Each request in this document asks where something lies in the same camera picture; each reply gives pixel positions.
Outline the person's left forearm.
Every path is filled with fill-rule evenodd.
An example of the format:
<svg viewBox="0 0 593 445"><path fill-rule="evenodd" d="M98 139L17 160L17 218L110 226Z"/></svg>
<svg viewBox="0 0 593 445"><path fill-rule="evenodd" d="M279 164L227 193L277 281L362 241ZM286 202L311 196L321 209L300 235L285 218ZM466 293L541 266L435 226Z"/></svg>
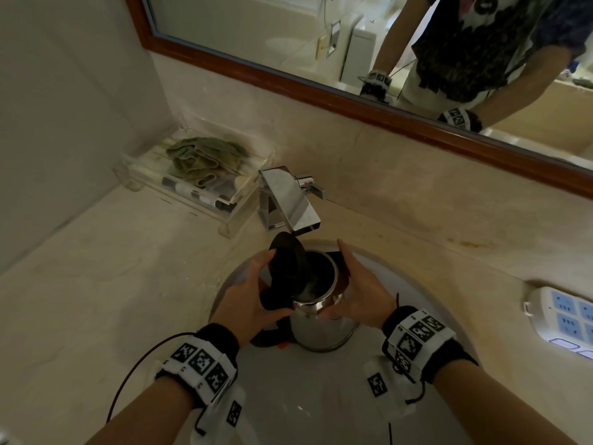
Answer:
<svg viewBox="0 0 593 445"><path fill-rule="evenodd" d="M205 407L193 388L164 374L85 445L173 445L191 412Z"/></svg>

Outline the person's left hand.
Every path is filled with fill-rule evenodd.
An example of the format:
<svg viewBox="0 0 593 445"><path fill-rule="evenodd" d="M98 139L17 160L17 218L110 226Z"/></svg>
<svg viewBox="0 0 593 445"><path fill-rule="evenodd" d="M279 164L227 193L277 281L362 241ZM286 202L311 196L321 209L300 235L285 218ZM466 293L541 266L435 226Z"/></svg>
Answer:
<svg viewBox="0 0 593 445"><path fill-rule="evenodd" d="M268 288L261 273L275 254L275 249L255 254L250 260L246 280L226 290L211 317L211 323L219 324L233 333L240 348L246 346L266 326L292 314L291 308L266 310L260 300L260 294Z"/></svg>

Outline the person's right hand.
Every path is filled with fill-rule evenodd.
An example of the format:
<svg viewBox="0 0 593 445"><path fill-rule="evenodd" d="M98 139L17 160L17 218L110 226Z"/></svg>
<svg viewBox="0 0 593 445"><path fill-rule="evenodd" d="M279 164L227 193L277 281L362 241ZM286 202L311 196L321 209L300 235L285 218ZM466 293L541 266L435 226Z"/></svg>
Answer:
<svg viewBox="0 0 593 445"><path fill-rule="evenodd" d="M352 290L345 299L344 314L360 324L382 329L396 310L396 299L376 275L354 256L343 240L337 239L337 245L349 271L348 288Z"/></svg>

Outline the stainless steel kettle black lid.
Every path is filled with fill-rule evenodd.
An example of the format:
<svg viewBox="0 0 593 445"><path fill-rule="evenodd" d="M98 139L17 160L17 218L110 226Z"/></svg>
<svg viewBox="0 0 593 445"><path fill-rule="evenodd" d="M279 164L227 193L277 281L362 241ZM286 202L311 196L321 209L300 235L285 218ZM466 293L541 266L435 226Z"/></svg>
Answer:
<svg viewBox="0 0 593 445"><path fill-rule="evenodd" d="M349 271L340 251L306 249L292 233L280 232L271 242L274 258L267 266L270 283L260 294L269 311L291 308L292 314L261 330L251 340L258 348L284 343L324 353L343 346L358 323L320 313L345 299Z"/></svg>

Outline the white sink basin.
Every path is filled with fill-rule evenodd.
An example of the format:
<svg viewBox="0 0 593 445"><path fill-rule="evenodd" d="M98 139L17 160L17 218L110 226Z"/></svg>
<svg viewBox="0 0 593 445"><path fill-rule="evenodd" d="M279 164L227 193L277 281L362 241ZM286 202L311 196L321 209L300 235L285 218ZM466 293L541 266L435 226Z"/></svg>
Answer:
<svg viewBox="0 0 593 445"><path fill-rule="evenodd" d="M340 347L312 352L298 344L238 355L246 405L230 443L243 445L473 445L436 390L411 384L388 365L365 365L382 353L384 334L357 326Z"/></svg>

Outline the white marker wrist tracker band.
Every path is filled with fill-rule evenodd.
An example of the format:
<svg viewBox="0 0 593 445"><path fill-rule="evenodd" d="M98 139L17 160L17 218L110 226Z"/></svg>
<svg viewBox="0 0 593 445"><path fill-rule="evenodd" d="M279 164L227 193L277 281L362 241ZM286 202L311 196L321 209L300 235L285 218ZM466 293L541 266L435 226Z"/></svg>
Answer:
<svg viewBox="0 0 593 445"><path fill-rule="evenodd" d="M198 411L190 445L231 445L244 419L247 393L238 383L238 341L229 329L211 323L165 359L155 380L174 380Z"/></svg>
<svg viewBox="0 0 593 445"><path fill-rule="evenodd" d="M384 323L381 355L363 366L372 398L387 422L411 415L437 372L453 361L477 361L456 339L456 333L426 310Z"/></svg>

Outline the clear acrylic tray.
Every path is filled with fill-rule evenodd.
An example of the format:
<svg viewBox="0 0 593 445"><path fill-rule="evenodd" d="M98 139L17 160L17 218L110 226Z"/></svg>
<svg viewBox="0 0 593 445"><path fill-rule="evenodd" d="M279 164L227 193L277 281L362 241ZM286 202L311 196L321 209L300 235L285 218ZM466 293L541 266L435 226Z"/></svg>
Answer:
<svg viewBox="0 0 593 445"><path fill-rule="evenodd" d="M166 149L177 141L197 136L235 142L247 149L251 156L241 165L241 174L217 179L204 188L178 178L173 163L166 155ZM205 214L216 219L219 223L218 233L231 239L256 209L258 172L273 162L275 151L275 145L266 139L200 121L190 126L180 126L150 145L144 145L130 154L123 154L121 163L115 166L114 172L122 185L133 192L150 187L167 201L176 201L184 205L192 214ZM186 199L162 187L162 177L169 177L213 200L236 203L237 206L232 213L227 213Z"/></svg>

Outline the person's right forearm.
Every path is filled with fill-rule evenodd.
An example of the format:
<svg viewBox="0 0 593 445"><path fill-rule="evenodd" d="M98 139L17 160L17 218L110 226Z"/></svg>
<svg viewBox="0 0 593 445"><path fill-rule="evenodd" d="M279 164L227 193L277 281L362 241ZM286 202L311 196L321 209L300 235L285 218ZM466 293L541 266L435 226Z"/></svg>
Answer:
<svg viewBox="0 0 593 445"><path fill-rule="evenodd" d="M433 385L475 445L577 445L469 361L445 365Z"/></svg>

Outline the white blue power strip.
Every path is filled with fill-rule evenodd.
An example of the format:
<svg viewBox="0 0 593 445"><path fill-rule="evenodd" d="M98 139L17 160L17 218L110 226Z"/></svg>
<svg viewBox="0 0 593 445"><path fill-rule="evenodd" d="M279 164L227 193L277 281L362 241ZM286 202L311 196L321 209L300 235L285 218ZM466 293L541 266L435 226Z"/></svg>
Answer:
<svg viewBox="0 0 593 445"><path fill-rule="evenodd" d="M544 286L527 295L523 313L543 340L593 361L593 299Z"/></svg>

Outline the green crumpled towel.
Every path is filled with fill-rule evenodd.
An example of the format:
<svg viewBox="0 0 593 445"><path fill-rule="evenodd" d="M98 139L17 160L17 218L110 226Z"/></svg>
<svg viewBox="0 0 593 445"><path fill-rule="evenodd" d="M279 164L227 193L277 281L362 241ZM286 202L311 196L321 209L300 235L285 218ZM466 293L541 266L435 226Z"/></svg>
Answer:
<svg viewBox="0 0 593 445"><path fill-rule="evenodd" d="M243 146L213 137L192 137L166 149L175 175L197 187L241 174L240 167L251 156Z"/></svg>

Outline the chrome faucet spout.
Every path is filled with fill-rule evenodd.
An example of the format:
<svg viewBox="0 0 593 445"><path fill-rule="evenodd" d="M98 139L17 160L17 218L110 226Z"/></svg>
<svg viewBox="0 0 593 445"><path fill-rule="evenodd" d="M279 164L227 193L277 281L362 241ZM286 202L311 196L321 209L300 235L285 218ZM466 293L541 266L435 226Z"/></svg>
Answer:
<svg viewBox="0 0 593 445"><path fill-rule="evenodd" d="M259 171L258 216L266 231L287 228L294 236L320 228L321 219L285 166Z"/></svg>

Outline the wooden framed wall mirror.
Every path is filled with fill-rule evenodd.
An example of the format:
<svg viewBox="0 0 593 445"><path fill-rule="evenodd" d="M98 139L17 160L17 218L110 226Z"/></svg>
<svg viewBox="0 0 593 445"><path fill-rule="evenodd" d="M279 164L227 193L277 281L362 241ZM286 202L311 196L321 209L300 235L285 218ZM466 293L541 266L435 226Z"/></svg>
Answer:
<svg viewBox="0 0 593 445"><path fill-rule="evenodd" d="M142 46L593 201L593 0L124 0Z"/></svg>

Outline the black and white tube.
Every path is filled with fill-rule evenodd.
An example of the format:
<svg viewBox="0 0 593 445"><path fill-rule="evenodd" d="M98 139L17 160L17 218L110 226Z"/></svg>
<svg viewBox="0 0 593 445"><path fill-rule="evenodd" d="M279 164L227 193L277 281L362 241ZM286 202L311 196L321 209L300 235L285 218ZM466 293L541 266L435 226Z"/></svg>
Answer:
<svg viewBox="0 0 593 445"><path fill-rule="evenodd" d="M236 208L236 203L225 203L220 200L213 200L208 196L201 194L200 192L189 189L187 186L176 182L175 180L169 177L162 177L161 178L161 186L167 188L168 190L185 197L186 199L193 200L199 202L205 206L208 206L213 209L217 209L223 212L232 213L233 210Z"/></svg>

